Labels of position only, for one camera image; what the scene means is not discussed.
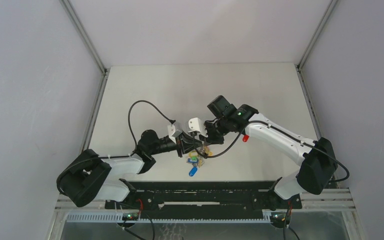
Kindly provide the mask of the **red tagged key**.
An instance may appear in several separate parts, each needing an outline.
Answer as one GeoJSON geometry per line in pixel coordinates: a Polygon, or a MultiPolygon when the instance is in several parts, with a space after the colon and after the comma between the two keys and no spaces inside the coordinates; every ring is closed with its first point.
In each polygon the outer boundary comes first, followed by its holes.
{"type": "Polygon", "coordinates": [[[249,140],[249,135],[247,135],[247,134],[244,134],[243,135],[243,138],[242,138],[242,141],[244,142],[244,143],[246,143],[248,140],[249,140]]]}

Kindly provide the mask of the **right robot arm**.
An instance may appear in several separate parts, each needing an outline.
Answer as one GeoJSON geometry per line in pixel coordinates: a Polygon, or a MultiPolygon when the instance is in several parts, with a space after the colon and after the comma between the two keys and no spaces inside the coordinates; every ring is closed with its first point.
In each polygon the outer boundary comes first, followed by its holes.
{"type": "Polygon", "coordinates": [[[272,122],[256,108],[243,104],[235,107],[219,95],[207,105],[215,116],[205,121],[206,133],[201,136],[208,144],[222,144],[228,133],[263,141],[289,157],[299,170],[278,178],[264,196],[263,203],[272,211],[281,209],[297,195],[308,192],[320,195],[330,183],[350,177],[348,168],[336,159],[332,143],[303,137],[272,122]]]}

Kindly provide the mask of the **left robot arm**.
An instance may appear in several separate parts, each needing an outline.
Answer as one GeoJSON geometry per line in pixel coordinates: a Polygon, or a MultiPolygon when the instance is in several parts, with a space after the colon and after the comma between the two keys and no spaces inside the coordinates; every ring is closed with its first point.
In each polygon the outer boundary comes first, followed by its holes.
{"type": "Polygon", "coordinates": [[[116,201],[129,209],[136,203],[133,187],[122,177],[149,171],[156,163],[154,155],[176,151],[179,157],[197,146],[185,132],[175,138],[159,138],[154,130],[141,134],[135,150],[124,156],[99,156],[92,149],[84,150],[56,179],[58,191],[78,208],[97,200],[116,201]]]}

